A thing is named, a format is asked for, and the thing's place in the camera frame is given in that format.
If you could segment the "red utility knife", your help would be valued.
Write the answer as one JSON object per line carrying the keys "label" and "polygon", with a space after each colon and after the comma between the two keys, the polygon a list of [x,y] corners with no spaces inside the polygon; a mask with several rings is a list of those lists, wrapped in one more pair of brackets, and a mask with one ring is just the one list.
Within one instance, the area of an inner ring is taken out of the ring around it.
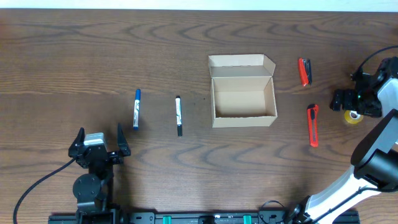
{"label": "red utility knife", "polygon": [[318,129],[317,129],[317,114],[318,105],[311,104],[307,107],[307,121],[308,121],[308,134],[310,145],[318,147]]}

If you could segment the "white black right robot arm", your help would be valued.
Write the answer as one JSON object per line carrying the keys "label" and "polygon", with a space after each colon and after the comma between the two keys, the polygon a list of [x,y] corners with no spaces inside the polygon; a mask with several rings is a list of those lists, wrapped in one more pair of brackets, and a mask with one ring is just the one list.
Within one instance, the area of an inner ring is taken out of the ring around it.
{"label": "white black right robot arm", "polygon": [[307,197],[284,223],[333,223],[357,203],[397,191],[397,57],[385,58],[375,74],[358,68],[355,88],[336,90],[331,109],[380,118],[357,145],[349,169],[322,192]]}

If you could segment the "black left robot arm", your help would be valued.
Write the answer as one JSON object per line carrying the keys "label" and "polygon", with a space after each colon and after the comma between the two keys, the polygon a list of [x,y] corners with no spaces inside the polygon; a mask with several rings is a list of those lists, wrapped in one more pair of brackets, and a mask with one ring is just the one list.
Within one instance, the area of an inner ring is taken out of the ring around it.
{"label": "black left robot arm", "polygon": [[81,128],[69,147],[68,156],[88,170],[73,184],[77,223],[129,223],[128,215],[113,203],[113,166],[131,155],[120,124],[117,146],[117,151],[109,152],[103,133],[85,134]]}

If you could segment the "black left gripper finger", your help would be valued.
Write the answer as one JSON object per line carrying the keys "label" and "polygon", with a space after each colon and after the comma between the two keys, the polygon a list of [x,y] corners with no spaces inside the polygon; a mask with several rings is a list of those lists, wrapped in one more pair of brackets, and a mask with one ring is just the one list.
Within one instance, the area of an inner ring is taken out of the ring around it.
{"label": "black left gripper finger", "polygon": [[117,144],[122,156],[131,155],[129,144],[127,143],[127,140],[124,136],[123,129],[120,123],[118,123]]}
{"label": "black left gripper finger", "polygon": [[85,130],[84,128],[80,128],[77,137],[72,142],[71,146],[68,149],[69,157],[77,157],[80,153],[80,149],[84,147],[84,139],[85,139]]}

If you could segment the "red black stapler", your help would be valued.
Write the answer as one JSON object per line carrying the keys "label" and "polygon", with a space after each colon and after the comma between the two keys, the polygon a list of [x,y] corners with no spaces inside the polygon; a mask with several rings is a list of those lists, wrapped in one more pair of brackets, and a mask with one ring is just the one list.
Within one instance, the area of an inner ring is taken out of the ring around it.
{"label": "red black stapler", "polygon": [[302,86],[312,84],[312,68],[311,61],[308,58],[298,59],[298,72]]}

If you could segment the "yellow clear tape roll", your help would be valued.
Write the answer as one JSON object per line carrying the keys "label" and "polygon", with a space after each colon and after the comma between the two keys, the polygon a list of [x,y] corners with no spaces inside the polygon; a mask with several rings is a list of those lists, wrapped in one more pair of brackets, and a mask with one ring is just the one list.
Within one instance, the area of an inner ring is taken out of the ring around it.
{"label": "yellow clear tape roll", "polygon": [[344,117],[345,121],[349,124],[358,124],[363,120],[363,115],[358,114],[356,111],[346,110]]}

